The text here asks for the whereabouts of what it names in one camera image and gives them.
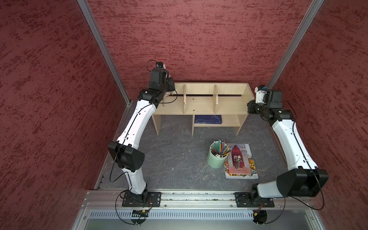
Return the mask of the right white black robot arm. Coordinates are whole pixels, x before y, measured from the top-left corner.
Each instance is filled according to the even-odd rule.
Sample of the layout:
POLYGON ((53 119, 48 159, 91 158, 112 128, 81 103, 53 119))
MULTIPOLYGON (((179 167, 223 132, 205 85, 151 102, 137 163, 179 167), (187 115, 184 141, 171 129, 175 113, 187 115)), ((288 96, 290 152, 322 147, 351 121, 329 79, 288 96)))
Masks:
POLYGON ((253 188, 256 198, 316 197, 329 179, 326 170, 319 169, 306 150, 298 133, 296 118, 284 109, 282 92, 260 85, 255 89, 248 113, 258 114, 267 121, 276 134, 284 152, 288 171, 275 181, 257 184, 253 188))

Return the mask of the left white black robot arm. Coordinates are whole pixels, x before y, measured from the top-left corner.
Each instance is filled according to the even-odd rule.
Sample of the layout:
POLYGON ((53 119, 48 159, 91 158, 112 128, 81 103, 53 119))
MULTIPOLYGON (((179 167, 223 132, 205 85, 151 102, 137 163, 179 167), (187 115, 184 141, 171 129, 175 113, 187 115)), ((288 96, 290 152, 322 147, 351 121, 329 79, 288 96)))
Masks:
POLYGON ((116 141, 108 144, 114 163, 126 175, 128 182, 126 193, 134 203, 145 204, 148 200, 147 183, 141 169, 145 154, 138 150, 141 136, 164 97, 174 91, 173 78, 170 77, 166 66, 158 62, 156 68, 150 72, 149 87, 140 91, 135 111, 127 127, 116 141))

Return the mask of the light wooden bookshelf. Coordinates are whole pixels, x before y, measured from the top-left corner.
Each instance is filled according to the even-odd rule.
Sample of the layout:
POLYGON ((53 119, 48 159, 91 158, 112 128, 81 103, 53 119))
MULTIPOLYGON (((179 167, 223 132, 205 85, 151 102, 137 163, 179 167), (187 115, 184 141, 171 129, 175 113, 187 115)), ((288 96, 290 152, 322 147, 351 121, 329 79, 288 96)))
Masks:
POLYGON ((247 104, 255 98, 248 83, 180 82, 175 84, 178 98, 160 105, 151 116, 160 134, 162 115, 192 116, 192 133, 196 127, 233 127, 238 135, 248 117, 247 104), (220 115, 221 124, 196 124, 196 115, 220 115))

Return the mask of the dark blue book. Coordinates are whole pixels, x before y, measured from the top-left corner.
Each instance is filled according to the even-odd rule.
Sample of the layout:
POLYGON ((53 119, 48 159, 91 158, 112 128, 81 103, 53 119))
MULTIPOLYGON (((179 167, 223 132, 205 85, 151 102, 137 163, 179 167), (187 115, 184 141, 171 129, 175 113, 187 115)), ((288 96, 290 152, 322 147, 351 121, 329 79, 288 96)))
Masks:
POLYGON ((221 115, 195 115, 195 124, 212 124, 221 125, 222 116, 221 115))

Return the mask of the bundle of coloured pencils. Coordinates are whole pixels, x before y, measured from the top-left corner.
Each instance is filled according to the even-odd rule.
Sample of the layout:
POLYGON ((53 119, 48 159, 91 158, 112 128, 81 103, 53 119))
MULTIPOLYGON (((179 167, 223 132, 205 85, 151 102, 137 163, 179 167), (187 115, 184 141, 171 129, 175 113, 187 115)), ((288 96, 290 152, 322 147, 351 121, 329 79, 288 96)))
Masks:
POLYGON ((210 146, 210 154, 216 158, 225 158, 230 152, 230 147, 223 140, 214 141, 210 146))

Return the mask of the mint green pencil cup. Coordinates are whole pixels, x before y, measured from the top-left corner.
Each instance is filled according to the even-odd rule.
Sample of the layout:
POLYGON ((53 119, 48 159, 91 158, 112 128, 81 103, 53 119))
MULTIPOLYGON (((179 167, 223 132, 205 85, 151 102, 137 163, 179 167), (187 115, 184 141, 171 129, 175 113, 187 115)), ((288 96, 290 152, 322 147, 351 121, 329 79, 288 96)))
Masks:
POLYGON ((227 159, 227 157, 225 158, 216 158, 214 156, 212 156, 210 154, 210 150, 209 150, 209 153, 208 153, 208 156, 207 156, 207 162, 208 162, 208 165, 212 168, 220 168, 224 165, 224 162, 225 160, 227 159))

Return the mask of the colourful picture book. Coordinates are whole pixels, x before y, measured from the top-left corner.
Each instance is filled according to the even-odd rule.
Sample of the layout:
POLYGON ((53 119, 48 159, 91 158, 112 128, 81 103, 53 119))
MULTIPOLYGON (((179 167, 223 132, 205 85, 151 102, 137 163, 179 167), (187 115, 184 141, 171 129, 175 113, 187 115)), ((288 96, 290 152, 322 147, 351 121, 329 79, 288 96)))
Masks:
POLYGON ((227 179, 258 179, 249 144, 229 144, 230 153, 224 161, 227 179))

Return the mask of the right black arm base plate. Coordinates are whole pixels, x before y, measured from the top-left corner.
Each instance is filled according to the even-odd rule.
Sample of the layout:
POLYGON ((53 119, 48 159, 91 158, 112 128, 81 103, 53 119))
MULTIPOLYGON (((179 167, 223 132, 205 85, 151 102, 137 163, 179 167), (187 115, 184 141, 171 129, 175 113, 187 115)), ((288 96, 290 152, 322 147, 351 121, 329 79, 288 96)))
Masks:
POLYGON ((238 208, 274 208, 275 204, 271 198, 263 198, 252 193, 234 193, 235 202, 238 208))

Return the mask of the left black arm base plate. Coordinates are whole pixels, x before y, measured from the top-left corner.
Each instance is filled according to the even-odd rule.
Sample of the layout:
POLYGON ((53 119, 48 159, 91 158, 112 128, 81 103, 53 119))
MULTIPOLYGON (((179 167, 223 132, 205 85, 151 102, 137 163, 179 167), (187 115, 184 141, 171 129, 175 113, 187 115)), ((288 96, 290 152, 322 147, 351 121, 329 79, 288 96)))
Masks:
POLYGON ((161 192, 144 191, 137 195, 132 192, 126 192, 123 196, 122 207, 159 207, 162 199, 161 192))

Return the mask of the left corner aluminium post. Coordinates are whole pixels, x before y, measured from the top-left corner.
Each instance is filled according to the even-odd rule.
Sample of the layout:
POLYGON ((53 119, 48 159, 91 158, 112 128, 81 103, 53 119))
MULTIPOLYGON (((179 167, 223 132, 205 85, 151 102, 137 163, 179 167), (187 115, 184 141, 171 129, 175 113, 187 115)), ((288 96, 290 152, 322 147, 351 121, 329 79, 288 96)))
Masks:
POLYGON ((103 35, 101 34, 101 31, 99 29, 99 26, 94 18, 93 12, 89 6, 88 1, 86 0, 77 0, 79 7, 84 15, 84 18, 87 21, 87 24, 97 42, 98 47, 100 48, 100 51, 105 59, 105 62, 114 77, 114 80, 124 98, 124 101, 127 105, 131 104, 131 99, 127 93, 127 90, 121 80, 120 74, 118 72, 118 69, 112 59, 112 56, 109 52, 109 49, 104 41, 103 35))

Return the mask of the corner aluminium post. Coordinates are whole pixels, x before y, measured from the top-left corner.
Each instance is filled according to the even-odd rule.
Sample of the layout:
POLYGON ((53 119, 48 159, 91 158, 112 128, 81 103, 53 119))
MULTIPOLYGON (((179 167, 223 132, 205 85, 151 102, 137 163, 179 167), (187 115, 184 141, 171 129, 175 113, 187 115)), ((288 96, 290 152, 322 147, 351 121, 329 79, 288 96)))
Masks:
POLYGON ((100 48, 100 51, 105 59, 105 62, 114 77, 114 80, 124 98, 124 101, 127 105, 131 104, 131 99, 127 93, 127 90, 121 80, 120 74, 118 72, 118 69, 112 59, 112 56, 109 52, 109 49, 104 41, 103 35, 101 34, 101 31, 99 29, 99 26, 94 18, 93 12, 89 6, 88 1, 86 0, 77 0, 79 7, 84 15, 84 18, 87 21, 87 24, 97 42, 98 47, 100 48))
POLYGON ((275 69, 271 79, 266 85, 267 89, 272 89, 278 79, 280 78, 284 68, 288 64, 289 60, 291 59, 293 53, 297 49, 299 43, 303 39, 305 33, 307 32, 310 24, 312 23, 313 19, 317 15, 319 9, 321 8, 322 4, 324 3, 324 0, 313 0, 308 7, 301 23, 299 24, 293 38, 291 39, 280 63, 278 64, 277 68, 275 69))

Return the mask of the right corner aluminium post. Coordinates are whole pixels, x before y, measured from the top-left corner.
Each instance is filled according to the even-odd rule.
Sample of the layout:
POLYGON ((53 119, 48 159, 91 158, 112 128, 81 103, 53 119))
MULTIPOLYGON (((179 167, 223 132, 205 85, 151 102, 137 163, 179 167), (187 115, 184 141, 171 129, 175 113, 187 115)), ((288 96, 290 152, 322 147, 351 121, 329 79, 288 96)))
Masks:
POLYGON ((293 38, 291 39, 280 63, 278 64, 277 68, 275 69, 271 79, 266 85, 267 89, 272 89, 278 79, 280 78, 284 68, 288 64, 289 60, 291 59, 293 53, 297 49, 299 43, 303 39, 305 33, 307 32, 310 24, 312 23, 313 19, 317 15, 319 9, 321 8, 322 4, 324 3, 324 0, 313 0, 308 7, 301 23, 299 24, 293 38))

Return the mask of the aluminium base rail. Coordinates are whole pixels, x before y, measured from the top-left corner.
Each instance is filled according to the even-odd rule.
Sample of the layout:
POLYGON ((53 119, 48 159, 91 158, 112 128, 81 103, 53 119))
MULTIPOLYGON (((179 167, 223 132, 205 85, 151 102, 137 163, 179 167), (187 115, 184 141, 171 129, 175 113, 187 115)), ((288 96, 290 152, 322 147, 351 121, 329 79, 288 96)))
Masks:
POLYGON ((251 206, 242 196, 244 192, 221 190, 168 190, 159 189, 149 192, 146 202, 137 203, 128 198, 125 190, 89 190, 81 207, 83 209, 133 210, 305 210, 312 206, 310 198, 270 198, 266 202, 251 206))

